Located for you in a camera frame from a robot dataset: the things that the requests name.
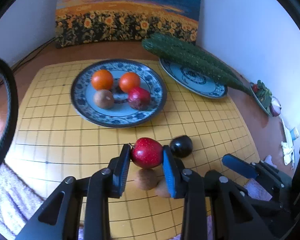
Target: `red apple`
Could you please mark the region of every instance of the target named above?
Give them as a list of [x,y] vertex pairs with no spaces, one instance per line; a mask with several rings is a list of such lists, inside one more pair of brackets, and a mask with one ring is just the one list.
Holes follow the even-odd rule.
[[140,138],[132,148],[131,160],[144,169],[159,166],[163,161],[162,146],[151,138]]
[[128,104],[136,110],[145,110],[150,104],[150,99],[150,93],[141,87],[131,89],[128,94]]

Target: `sunflower painting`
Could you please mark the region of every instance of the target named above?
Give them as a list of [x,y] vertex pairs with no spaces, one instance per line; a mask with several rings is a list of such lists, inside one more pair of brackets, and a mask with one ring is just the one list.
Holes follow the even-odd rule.
[[141,40],[154,32],[195,43],[200,0],[58,0],[58,48]]

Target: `blue and white plate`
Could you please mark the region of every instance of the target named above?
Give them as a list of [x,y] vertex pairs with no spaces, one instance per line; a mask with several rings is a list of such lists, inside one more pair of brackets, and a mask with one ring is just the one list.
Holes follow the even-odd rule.
[[[96,90],[90,81],[92,75],[100,69],[110,71],[114,78],[111,89],[114,106],[111,109],[102,109],[93,102]],[[139,111],[129,106],[128,95],[118,86],[120,77],[127,72],[138,74],[140,87],[150,92],[148,109]],[[166,99],[166,87],[157,73],[141,63],[125,59],[105,60],[88,66],[79,73],[71,87],[71,102],[77,112],[88,121],[105,127],[124,128],[146,122],[163,109]]]
[[162,68],[180,85],[190,91],[207,98],[222,98],[227,92],[227,86],[214,82],[201,73],[171,61],[160,58]]

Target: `green vegetable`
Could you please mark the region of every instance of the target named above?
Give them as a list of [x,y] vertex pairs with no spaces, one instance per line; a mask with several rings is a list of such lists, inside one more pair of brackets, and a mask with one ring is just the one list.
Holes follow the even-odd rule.
[[270,107],[269,106],[266,108],[266,110],[267,110],[268,114],[270,114],[272,116],[272,113],[270,111]]
[[154,34],[150,39],[143,40],[142,46],[152,54],[188,66],[220,84],[252,95],[251,90],[243,85],[226,64],[189,43],[166,35]]
[[188,42],[181,41],[175,37],[171,37],[171,36],[164,35],[161,33],[152,34],[151,39],[162,42],[162,44],[165,44],[168,47],[171,47],[171,49],[173,48],[173,50],[174,49],[182,50],[182,53],[189,53],[190,55],[200,57],[202,60],[205,60],[207,63],[209,63],[215,67],[218,67],[219,69],[225,71],[226,73],[232,75],[234,78],[239,80],[238,77],[232,72],[232,70],[225,63],[223,63],[221,60],[215,58],[213,55],[211,55],[207,51],[201,50],[199,47],[196,47]]
[[261,82],[261,80],[258,80],[257,85],[259,90],[256,93],[256,96],[259,99],[260,103],[263,105],[263,107],[269,112],[272,93],[269,90],[269,88],[267,88],[266,85],[263,82]]

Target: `white wall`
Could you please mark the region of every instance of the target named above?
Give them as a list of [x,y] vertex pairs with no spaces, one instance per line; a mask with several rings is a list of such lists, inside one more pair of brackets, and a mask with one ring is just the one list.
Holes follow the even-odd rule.
[[0,19],[0,58],[9,66],[54,37],[57,0],[16,0]]
[[197,45],[261,79],[287,126],[300,126],[300,30],[277,0],[203,0],[201,16]]

